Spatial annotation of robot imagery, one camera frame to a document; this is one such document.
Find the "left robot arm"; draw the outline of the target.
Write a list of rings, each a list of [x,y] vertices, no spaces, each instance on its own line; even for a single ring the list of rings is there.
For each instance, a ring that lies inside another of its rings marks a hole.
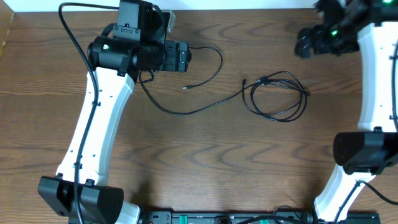
[[[123,109],[141,72],[186,72],[187,42],[167,40],[175,15],[145,1],[121,1],[118,19],[92,41],[83,61],[87,86],[77,126],[54,177],[38,193],[70,223],[141,223],[139,206],[110,187],[109,162]]]

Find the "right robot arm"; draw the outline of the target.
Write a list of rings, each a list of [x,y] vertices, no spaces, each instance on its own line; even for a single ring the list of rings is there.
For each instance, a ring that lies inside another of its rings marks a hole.
[[[338,133],[333,172],[302,223],[377,223],[373,213],[353,214],[360,191],[397,164],[397,2],[319,0],[323,22],[298,33],[295,54],[360,52],[361,113],[356,132]]]

